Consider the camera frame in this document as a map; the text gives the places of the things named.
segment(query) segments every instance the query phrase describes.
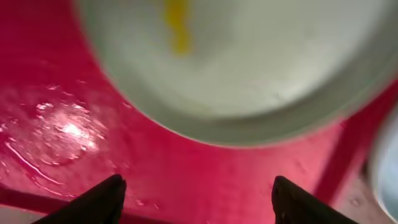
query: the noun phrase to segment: white object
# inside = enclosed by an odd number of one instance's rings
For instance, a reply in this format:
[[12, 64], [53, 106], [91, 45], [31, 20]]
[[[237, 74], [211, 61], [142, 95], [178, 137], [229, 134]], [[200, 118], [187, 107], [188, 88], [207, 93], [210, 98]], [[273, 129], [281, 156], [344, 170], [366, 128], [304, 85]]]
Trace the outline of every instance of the white object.
[[122, 93], [201, 141], [253, 145], [301, 133], [358, 108], [397, 68], [395, 0], [190, 0], [185, 57], [173, 53], [163, 2], [76, 1]]
[[377, 202], [398, 223], [398, 108], [386, 120], [378, 136], [369, 168]]

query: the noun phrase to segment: yellow urine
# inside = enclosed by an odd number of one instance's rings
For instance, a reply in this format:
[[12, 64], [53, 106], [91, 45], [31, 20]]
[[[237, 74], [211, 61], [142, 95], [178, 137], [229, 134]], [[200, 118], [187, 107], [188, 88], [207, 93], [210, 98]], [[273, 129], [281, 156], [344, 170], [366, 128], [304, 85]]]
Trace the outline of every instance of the yellow urine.
[[191, 37], [187, 27], [189, 0], [165, 0], [165, 20], [173, 33], [172, 48], [178, 55], [191, 51]]

